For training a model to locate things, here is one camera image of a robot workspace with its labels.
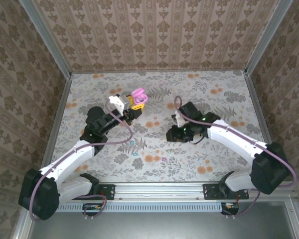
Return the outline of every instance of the gray floor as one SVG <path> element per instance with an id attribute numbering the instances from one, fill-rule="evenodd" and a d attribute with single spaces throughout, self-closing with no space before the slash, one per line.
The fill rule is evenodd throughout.
<path id="1" fill-rule="evenodd" d="M 245 215 L 103 213 L 93 220 L 59 213 L 33 224 L 30 239 L 293 239 L 284 203 L 256 203 Z"/>

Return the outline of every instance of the floral tablecloth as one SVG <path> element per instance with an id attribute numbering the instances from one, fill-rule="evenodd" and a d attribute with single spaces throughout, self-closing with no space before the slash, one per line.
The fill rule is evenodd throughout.
<path id="1" fill-rule="evenodd" d="M 212 111 L 241 132 L 263 140 L 242 71 L 72 75 L 52 160 L 79 140 L 89 108 L 104 108 L 110 95 L 128 95 L 139 87 L 146 89 L 149 101 L 132 124 L 133 139 L 105 146 L 71 177 L 88 172 L 101 182 L 217 181 L 229 171 L 250 167 L 241 156 L 216 141 L 204 139 L 192 145 L 167 142 L 165 138 L 174 124 L 174 97 L 180 95 L 184 104 L 192 101 L 202 113 Z M 108 134 L 111 142 L 128 136 L 122 125 Z"/>

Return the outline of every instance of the cable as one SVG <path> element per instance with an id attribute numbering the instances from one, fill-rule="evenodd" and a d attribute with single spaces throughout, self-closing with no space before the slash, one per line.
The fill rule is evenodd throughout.
<path id="1" fill-rule="evenodd" d="M 101 194 L 80 196 L 80 197 L 78 197 L 78 198 L 94 198 L 94 197 L 101 197 L 101 198 L 103 198 L 103 199 L 104 199 L 104 204 L 103 204 L 102 208 L 99 210 L 99 212 L 98 212 L 97 214 L 95 214 L 94 216 L 88 216 L 88 215 L 86 215 L 86 210 L 87 210 L 88 208 L 90 208 L 90 207 L 93 207 L 93 205 L 87 205 L 87 206 L 84 208 L 84 211 L 83 211 L 83 215 L 85 216 L 85 219 L 87 219 L 87 218 L 91 218 L 91 219 L 93 219 L 94 217 L 97 217 L 98 215 L 101 214 L 101 212 L 102 212 L 102 211 L 105 209 L 105 207 L 106 207 L 106 203 L 107 203 L 108 200 L 106 199 L 105 196 L 103 196 L 103 195 L 101 195 Z"/>
<path id="2" fill-rule="evenodd" d="M 248 139 L 247 137 L 243 136 L 242 134 L 232 130 L 231 128 L 227 128 L 223 125 L 220 125 L 220 124 L 216 124 L 216 123 L 207 123 L 207 122 L 201 122 L 201 121 L 196 121 L 196 120 L 193 120 L 191 118 L 188 118 L 187 116 L 185 116 L 178 108 L 177 108 L 177 104 L 176 104 L 176 101 L 177 99 L 179 99 L 179 108 L 181 107 L 182 105 L 182 100 L 181 100 L 181 97 L 180 96 L 176 96 L 175 99 L 174 99 L 174 105 L 175 105 L 175 109 L 177 110 L 177 112 L 179 113 L 180 116 L 182 116 L 184 119 L 190 121 L 190 122 L 193 122 L 193 123 L 197 123 L 197 124 L 202 124 L 202 125 L 208 125 L 208 126 L 216 126 L 216 127 L 219 127 L 219 128 L 223 128 L 223 129 L 226 129 L 227 131 L 233 133 L 234 135 L 242 138 L 243 140 L 247 141 L 248 143 L 252 144 L 252 145 L 255 145 L 255 147 L 261 149 L 262 151 L 266 152 L 267 154 L 269 154 L 271 157 L 275 158 L 276 160 L 278 160 L 280 163 L 282 163 L 290 172 L 291 174 L 293 175 L 293 178 L 294 178 L 294 181 L 290 184 L 286 184 L 286 185 L 279 185 L 278 187 L 280 188 L 287 188 L 287 187 L 293 187 L 296 185 L 297 183 L 297 176 L 296 176 L 296 173 L 295 171 L 293 170 L 293 168 L 290 167 L 289 164 L 287 164 L 283 159 L 281 159 L 280 157 L 278 157 L 277 155 L 271 153 L 269 150 L 267 150 L 266 148 L 262 147 L 261 145 L 258 145 L 258 144 L 255 144 L 255 142 L 253 142 L 252 140 Z"/>
<path id="3" fill-rule="evenodd" d="M 233 217 L 242 216 L 242 215 L 244 215 L 246 212 L 248 212 L 248 211 L 252 208 L 252 206 L 253 206 L 253 205 L 255 204 L 255 202 L 258 200 L 259 196 L 260 196 L 260 191 L 258 191 L 257 196 L 254 198 L 253 202 L 249 205 L 249 207 L 248 207 L 246 210 L 244 210 L 243 212 L 241 212 L 241 213 L 238 213 L 238 214 L 236 214 L 236 215 L 232 215 L 229 211 L 224 210 L 224 209 L 223 209 L 223 212 L 225 212 L 225 213 L 227 213 L 227 214 L 229 214 L 229 215 L 231 215 L 231 216 L 233 216 Z"/>
<path id="4" fill-rule="evenodd" d="M 236 193 L 236 195 L 237 195 L 237 201 L 236 201 L 236 203 L 238 204 L 238 207 L 239 207 L 239 195 L 238 195 L 238 193 Z"/>
<path id="5" fill-rule="evenodd" d="M 85 144 L 85 145 L 82 145 L 80 147 L 77 147 L 76 148 L 76 151 L 77 150 L 80 150 L 82 148 L 85 148 L 85 147 L 88 147 L 88 146 L 98 146 L 98 145 L 113 145 L 113 144 L 121 144 L 121 143 L 126 143 L 128 141 L 130 141 L 133 137 L 133 132 L 131 130 L 131 128 L 125 123 L 123 122 L 122 120 L 120 120 L 116 115 L 114 115 L 111 110 L 109 109 L 108 107 L 108 104 L 109 104 L 110 100 L 107 100 L 105 102 L 105 109 L 109 112 L 109 114 L 114 118 L 116 119 L 118 122 L 124 124 L 124 126 L 129 130 L 130 132 L 130 137 L 123 140 L 123 141 L 119 141 L 119 142 L 103 142 L 103 143 L 88 143 L 88 144 Z M 40 184 L 42 183 L 43 179 L 50 173 L 52 172 L 60 163 L 62 163 L 65 159 L 67 159 L 69 156 L 71 156 L 72 154 L 74 154 L 76 151 L 72 150 L 70 151 L 68 154 L 64 155 L 56 164 L 54 164 L 40 179 L 39 181 L 36 183 L 34 189 L 33 189 L 33 192 L 32 192 L 32 195 L 31 195 L 31 198 L 30 198 L 30 205 L 29 205 L 29 214 L 30 214 L 30 218 L 34 221 L 34 222 L 38 222 L 40 221 L 41 219 L 37 219 L 34 217 L 33 215 L 33 202 L 34 202 L 34 197 L 35 197 L 35 194 L 40 186 Z"/>
<path id="6" fill-rule="evenodd" d="M 196 145 L 196 144 L 200 143 L 204 138 L 205 138 L 205 136 L 203 136 L 199 141 L 197 141 L 195 143 L 192 143 L 191 141 L 189 141 L 189 143 L 191 143 L 193 145 Z"/>

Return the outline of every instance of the white arm segment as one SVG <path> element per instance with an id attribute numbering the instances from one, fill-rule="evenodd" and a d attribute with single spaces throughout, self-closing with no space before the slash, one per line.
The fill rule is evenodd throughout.
<path id="1" fill-rule="evenodd" d="M 89 142 L 80 140 L 78 141 L 73 148 L 71 148 L 68 152 L 66 152 L 64 155 L 68 154 L 70 151 L 75 150 L 76 148 L 89 144 Z M 51 163 L 50 165 L 44 167 L 41 169 L 41 174 L 45 174 L 50 168 L 53 167 L 54 164 L 56 164 L 61 158 L 63 158 L 62 155 L 59 159 Z M 64 180 L 82 163 L 87 161 L 88 159 L 92 158 L 94 156 L 94 147 L 93 146 L 87 146 L 84 147 L 77 152 L 73 153 L 71 156 L 66 158 L 62 163 L 60 163 L 56 169 L 54 169 L 51 173 L 49 173 L 46 177 L 47 178 L 54 178 L 57 187 L 64 182 Z"/>
<path id="2" fill-rule="evenodd" d="M 249 176 L 250 173 L 250 170 L 244 172 L 233 172 L 225 180 L 225 183 L 233 192 L 237 192 L 242 189 L 255 189 L 256 187 L 251 182 L 251 178 Z"/>
<path id="3" fill-rule="evenodd" d="M 78 196 L 88 194 L 91 190 L 91 187 L 92 187 L 92 183 L 84 177 L 78 177 L 75 180 L 62 183 L 58 187 L 58 192 L 60 194 L 59 197 L 60 205 Z"/>
<path id="4" fill-rule="evenodd" d="M 222 119 L 216 120 L 213 123 L 220 124 L 220 125 L 223 125 L 225 127 L 231 128 L 232 130 L 236 131 L 237 133 L 249 138 L 254 143 L 256 143 L 258 145 L 261 145 L 264 148 L 267 148 L 266 143 L 257 141 L 253 138 L 250 138 L 250 137 L 244 135 L 243 133 L 241 133 L 241 132 L 235 130 L 234 128 L 232 128 L 231 126 L 229 126 Z M 254 155 L 256 153 L 261 154 L 263 152 L 261 149 L 255 147 L 254 145 L 251 145 L 250 143 L 246 142 L 245 140 L 243 140 L 239 136 L 234 135 L 233 133 L 231 133 L 231 132 L 229 132 L 229 131 L 227 131 L 223 128 L 216 127 L 216 126 L 212 126 L 208 129 L 208 137 L 211 138 L 212 140 L 215 140 L 215 141 L 218 141 L 218 142 L 222 143 L 223 145 L 227 146 L 228 148 L 230 148 L 234 152 L 238 153 L 250 165 L 253 164 L 253 160 L 255 159 Z"/>
<path id="5" fill-rule="evenodd" d="M 182 116 L 180 116 L 178 111 L 175 111 L 175 119 L 177 120 L 177 127 L 179 128 L 187 123 L 187 121 Z"/>

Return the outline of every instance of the wallpaper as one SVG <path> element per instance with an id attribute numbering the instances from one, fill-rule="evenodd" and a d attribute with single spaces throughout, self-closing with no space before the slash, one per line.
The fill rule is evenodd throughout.
<path id="1" fill-rule="evenodd" d="M 0 0 L 0 239 L 13 234 L 24 174 L 41 165 L 64 83 L 21 4 Z"/>
<path id="2" fill-rule="evenodd" d="M 171 115 L 177 95 L 184 104 L 192 101 L 203 114 L 214 112 L 237 130 L 262 141 L 242 71 L 72 75 L 53 160 L 79 140 L 91 107 L 104 108 L 110 95 L 129 95 L 139 87 L 146 89 L 149 100 L 143 114 L 133 121 L 132 140 L 105 146 L 79 166 L 72 179 L 88 172 L 101 182 L 218 181 L 229 171 L 251 168 L 237 153 L 207 138 L 197 145 L 166 141 L 168 129 L 175 124 Z M 115 142 L 129 135 L 120 125 L 110 130 L 107 137 L 109 142 Z"/>
<path id="3" fill-rule="evenodd" d="M 35 0 L 72 72 L 244 69 L 278 0 Z"/>
<path id="4" fill-rule="evenodd" d="M 284 145 L 299 177 L 299 0 L 293 1 L 252 79 L 272 139 Z"/>

